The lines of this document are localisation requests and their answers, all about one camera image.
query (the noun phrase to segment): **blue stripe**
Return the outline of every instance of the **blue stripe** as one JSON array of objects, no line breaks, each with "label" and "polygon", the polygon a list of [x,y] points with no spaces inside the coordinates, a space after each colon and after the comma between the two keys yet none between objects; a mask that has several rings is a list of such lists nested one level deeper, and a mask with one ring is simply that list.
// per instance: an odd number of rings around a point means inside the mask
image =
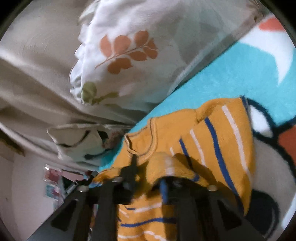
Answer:
[{"label": "blue stripe", "polygon": [[164,179],[160,180],[159,191],[163,199],[163,203],[167,204],[168,203],[168,185]]},{"label": "blue stripe", "polygon": [[144,225],[147,223],[153,223],[153,222],[175,224],[176,219],[175,218],[153,218],[153,219],[146,220],[146,221],[140,222],[140,223],[122,223],[122,224],[120,224],[120,226],[127,227],[127,228],[133,228],[133,227],[139,227],[141,225]]},{"label": "blue stripe", "polygon": [[244,109],[246,110],[246,113],[247,113],[247,115],[248,115],[248,117],[249,117],[248,104],[247,104],[246,97],[241,96],[240,98],[241,98],[241,100],[242,100],[242,104],[244,105]]},{"label": "blue stripe", "polygon": [[242,201],[239,197],[239,194],[234,186],[233,181],[231,180],[230,174],[227,170],[226,164],[224,162],[220,147],[219,147],[219,143],[218,143],[218,137],[217,137],[217,133],[210,121],[210,119],[208,117],[205,118],[205,124],[207,125],[211,135],[212,135],[212,139],[213,139],[213,143],[214,143],[214,149],[215,149],[215,154],[216,154],[216,158],[218,160],[218,164],[220,167],[220,170],[222,172],[222,175],[227,183],[227,185],[229,186],[229,188],[232,190],[232,192],[234,193],[235,199],[237,201],[237,205],[238,208],[240,210],[240,212],[244,213],[244,206],[242,204]]},{"label": "blue stripe", "polygon": [[136,208],[135,207],[126,207],[124,206],[127,210],[135,210]]},{"label": "blue stripe", "polygon": [[181,145],[182,151],[183,151],[184,155],[186,156],[186,160],[187,160],[187,162],[188,162],[188,165],[189,165],[190,169],[193,170],[190,156],[188,155],[187,149],[186,149],[186,147],[185,147],[185,144],[184,144],[182,138],[180,138],[179,142],[180,142],[180,145]]},{"label": "blue stripe", "polygon": [[200,176],[196,173],[192,181],[197,182],[200,179]]}]

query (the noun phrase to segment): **orange patch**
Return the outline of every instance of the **orange patch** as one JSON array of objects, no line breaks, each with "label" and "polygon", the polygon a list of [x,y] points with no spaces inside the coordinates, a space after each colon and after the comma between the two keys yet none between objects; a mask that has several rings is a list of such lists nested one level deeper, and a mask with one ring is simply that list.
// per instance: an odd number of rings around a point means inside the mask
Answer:
[{"label": "orange patch", "polygon": [[270,18],[267,21],[262,22],[259,25],[259,29],[263,31],[285,31],[284,27],[276,17]]},{"label": "orange patch", "polygon": [[285,148],[296,165],[296,125],[279,135],[279,144]]}]

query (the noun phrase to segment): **white stripe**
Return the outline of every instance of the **white stripe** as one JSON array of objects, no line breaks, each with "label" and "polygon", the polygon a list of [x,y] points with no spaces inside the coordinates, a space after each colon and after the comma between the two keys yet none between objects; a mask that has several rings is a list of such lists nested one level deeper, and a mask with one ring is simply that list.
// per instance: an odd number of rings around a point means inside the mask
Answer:
[{"label": "white stripe", "polygon": [[250,183],[252,183],[252,176],[251,176],[251,173],[249,172],[249,169],[246,164],[246,159],[245,159],[245,155],[244,155],[244,146],[242,143],[241,135],[239,133],[239,129],[238,129],[238,127],[237,127],[237,125],[236,125],[236,123],[235,123],[235,121],[234,121],[234,119],[233,119],[233,117],[226,105],[222,106],[222,110],[223,110],[225,116],[227,117],[227,119],[232,127],[233,133],[235,135],[235,139],[237,141],[237,146],[239,149],[239,157],[241,159],[241,165],[242,165],[244,171],[246,172]]},{"label": "white stripe", "polygon": [[294,196],[294,198],[293,198],[293,200],[291,202],[291,206],[289,207],[287,213],[285,214],[285,217],[283,218],[283,220],[281,222],[281,227],[283,228],[283,230],[285,230],[286,227],[288,226],[288,224],[291,221],[295,211],[296,211],[296,194],[295,194],[295,196]]},{"label": "white stripe", "polygon": [[148,210],[151,210],[151,209],[154,209],[154,208],[158,208],[158,207],[161,207],[162,203],[161,202],[158,202],[158,203],[155,203],[151,206],[148,206],[148,207],[141,207],[141,208],[137,208],[134,210],[135,213],[142,213],[142,212],[145,212],[145,211],[148,211]]},{"label": "white stripe", "polygon": [[175,153],[174,153],[174,150],[173,150],[173,148],[172,148],[172,147],[170,148],[170,153],[172,154],[172,156],[174,156],[174,155],[175,155]]},{"label": "white stripe", "polygon": [[194,141],[194,143],[195,143],[195,145],[196,145],[196,147],[198,149],[198,152],[200,154],[200,158],[201,158],[201,161],[202,161],[202,165],[206,167],[207,165],[205,163],[205,157],[204,157],[202,148],[201,148],[200,143],[198,142],[198,140],[197,140],[197,138],[196,138],[196,136],[194,134],[193,129],[190,130],[190,135],[191,135],[191,137],[192,137],[192,139],[193,139],[193,141]]},{"label": "white stripe", "polygon": [[173,176],[175,174],[175,169],[173,167],[172,158],[167,156],[165,158],[165,175],[166,176]]},{"label": "white stripe", "polygon": [[133,239],[133,238],[138,238],[138,237],[142,236],[143,234],[144,234],[144,232],[141,234],[138,234],[138,235],[134,235],[134,236],[123,236],[123,235],[119,234],[118,237],[121,239]]},{"label": "white stripe", "polygon": [[120,211],[124,216],[126,216],[127,218],[129,218],[129,215],[127,215],[127,213],[126,213],[125,211],[123,211],[123,210],[121,210],[121,209],[119,209],[119,211]]},{"label": "white stripe", "polygon": [[123,236],[123,235],[120,235],[118,234],[118,237],[121,238],[121,239],[132,239],[132,238],[138,238],[140,236],[142,236],[143,234],[149,234],[149,235],[152,235],[154,236],[155,239],[158,239],[160,241],[168,241],[167,239],[159,236],[159,235],[156,235],[154,232],[152,231],[144,231],[142,232],[141,234],[138,234],[138,235],[134,235],[134,236]]}]

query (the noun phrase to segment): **beige bedsheet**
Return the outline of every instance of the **beige bedsheet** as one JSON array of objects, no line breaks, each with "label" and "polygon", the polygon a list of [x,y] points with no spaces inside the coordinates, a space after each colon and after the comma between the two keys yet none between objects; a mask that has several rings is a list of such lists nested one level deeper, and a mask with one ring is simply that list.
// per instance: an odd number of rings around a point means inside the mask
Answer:
[{"label": "beige bedsheet", "polygon": [[[68,76],[80,45],[78,18],[86,5],[87,0],[34,0],[0,41],[0,128],[26,149],[76,169],[82,168],[57,158],[48,127],[69,123],[134,125],[148,111],[83,105],[70,94]],[[248,24],[236,37],[255,24],[254,16],[261,16],[254,6],[256,14],[250,14]],[[199,64],[206,65],[213,56],[209,52],[207,61]]]}]

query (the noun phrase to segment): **fabric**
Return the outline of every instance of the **fabric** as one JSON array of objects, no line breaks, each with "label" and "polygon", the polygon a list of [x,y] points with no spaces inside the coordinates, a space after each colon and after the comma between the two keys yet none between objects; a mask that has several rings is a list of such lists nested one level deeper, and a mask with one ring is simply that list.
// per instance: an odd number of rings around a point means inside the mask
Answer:
[{"label": "fabric", "polygon": [[59,159],[95,170],[130,129],[121,125],[68,124],[50,127],[47,132],[57,146]]},{"label": "fabric", "polygon": [[198,108],[210,99],[248,97],[256,172],[246,218],[268,241],[278,239],[296,210],[295,53],[289,36],[270,15],[130,131],[143,128],[149,118]]},{"label": "fabric", "polygon": [[134,125],[146,113],[84,106],[70,94],[69,73],[80,42],[78,18],[87,0],[33,0],[0,41],[0,128],[17,144],[59,160],[47,128],[72,123]]},{"label": "fabric", "polygon": [[71,93],[86,105],[148,113],[245,34],[262,11],[249,0],[95,1],[80,18]]},{"label": "fabric", "polygon": [[201,186],[215,185],[241,213],[247,214],[255,172],[254,146],[244,97],[215,99],[196,110],[185,109],[158,118],[125,135],[111,169],[94,182],[116,177],[138,156],[138,185],[131,205],[118,206],[118,239],[175,240],[173,206],[162,205],[152,190],[160,178],[175,176]]}]

